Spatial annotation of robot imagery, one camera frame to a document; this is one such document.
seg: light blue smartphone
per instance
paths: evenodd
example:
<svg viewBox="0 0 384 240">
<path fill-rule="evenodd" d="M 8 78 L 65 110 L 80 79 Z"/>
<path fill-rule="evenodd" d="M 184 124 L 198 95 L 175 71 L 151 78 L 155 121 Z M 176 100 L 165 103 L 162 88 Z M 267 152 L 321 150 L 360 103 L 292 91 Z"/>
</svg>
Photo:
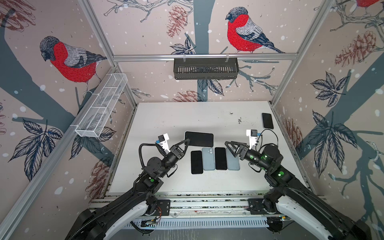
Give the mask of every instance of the light blue smartphone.
<svg viewBox="0 0 384 240">
<path fill-rule="evenodd" d="M 202 148 L 203 153 L 203 169 L 205 171 L 215 170 L 215 157 L 212 147 Z"/>
<path fill-rule="evenodd" d="M 227 151 L 228 170 L 235 170 L 235 171 L 240 170 L 239 157 L 238 156 L 234 157 L 227 147 L 225 149 Z"/>
</svg>

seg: bird illustration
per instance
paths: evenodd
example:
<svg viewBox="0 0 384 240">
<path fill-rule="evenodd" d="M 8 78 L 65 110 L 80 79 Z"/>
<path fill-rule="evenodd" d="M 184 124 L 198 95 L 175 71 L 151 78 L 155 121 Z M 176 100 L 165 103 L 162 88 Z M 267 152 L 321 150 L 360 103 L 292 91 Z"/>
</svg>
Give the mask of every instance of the bird illustration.
<svg viewBox="0 0 384 240">
<path fill-rule="evenodd" d="M 83 97 L 86 93 L 92 93 L 88 90 L 88 81 L 93 75 L 99 78 L 96 68 L 102 60 L 107 59 L 84 48 L 72 47 L 60 42 L 53 36 L 48 36 L 41 41 L 40 51 L 44 61 L 49 59 L 65 78 L 76 83 L 87 83 Z"/>
<path fill-rule="evenodd" d="M 248 16 L 248 11 L 244 7 L 231 9 L 225 18 L 228 20 L 228 41 L 232 46 L 240 51 L 250 51 L 256 49 L 269 48 L 278 53 L 283 53 L 275 48 L 274 44 L 265 36 L 263 30 L 257 26 Z"/>
</svg>

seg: white wire basket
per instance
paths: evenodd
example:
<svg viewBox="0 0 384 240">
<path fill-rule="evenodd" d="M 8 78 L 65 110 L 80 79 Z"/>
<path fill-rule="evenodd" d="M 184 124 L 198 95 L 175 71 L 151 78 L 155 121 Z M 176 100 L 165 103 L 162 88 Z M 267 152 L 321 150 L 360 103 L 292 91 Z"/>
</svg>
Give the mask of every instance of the white wire basket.
<svg viewBox="0 0 384 240">
<path fill-rule="evenodd" d="M 100 136 L 127 82 L 125 74 L 111 74 L 107 83 L 76 127 L 75 132 L 80 137 Z"/>
</svg>

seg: black smartphone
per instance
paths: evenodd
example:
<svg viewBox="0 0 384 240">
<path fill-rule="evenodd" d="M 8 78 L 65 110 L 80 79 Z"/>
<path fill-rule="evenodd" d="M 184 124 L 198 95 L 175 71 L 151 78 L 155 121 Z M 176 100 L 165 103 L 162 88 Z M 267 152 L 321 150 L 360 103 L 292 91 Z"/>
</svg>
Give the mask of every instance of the black smartphone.
<svg viewBox="0 0 384 240">
<path fill-rule="evenodd" d="M 214 135 L 205 132 L 185 132 L 184 139 L 189 139 L 190 146 L 196 147 L 213 147 Z"/>
<path fill-rule="evenodd" d="M 201 151 L 191 152 L 191 173 L 202 174 L 203 173 L 203 154 Z"/>
<path fill-rule="evenodd" d="M 272 115 L 269 113 L 262 113 L 263 127 L 273 129 Z"/>
<path fill-rule="evenodd" d="M 225 147 L 215 147 L 215 167 L 217 170 L 227 170 Z"/>
</svg>

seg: bird head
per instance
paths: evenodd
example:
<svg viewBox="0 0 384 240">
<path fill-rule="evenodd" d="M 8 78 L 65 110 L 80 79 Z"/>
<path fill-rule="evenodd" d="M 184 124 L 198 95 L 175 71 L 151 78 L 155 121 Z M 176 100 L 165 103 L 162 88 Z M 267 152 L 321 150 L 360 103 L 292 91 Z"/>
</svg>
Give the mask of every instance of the bird head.
<svg viewBox="0 0 384 240">
<path fill-rule="evenodd" d="M 248 11 L 245 9 L 245 7 L 232 8 L 225 19 L 233 23 L 240 15 L 248 15 Z"/>
<path fill-rule="evenodd" d="M 44 38 L 41 43 L 40 43 L 40 51 L 41 51 L 41 56 L 43 57 L 44 61 L 46 60 L 51 60 L 55 61 L 55 53 L 53 51 L 53 47 L 58 44 L 60 41 L 53 37 L 53 36 L 48 36 Z"/>
</svg>

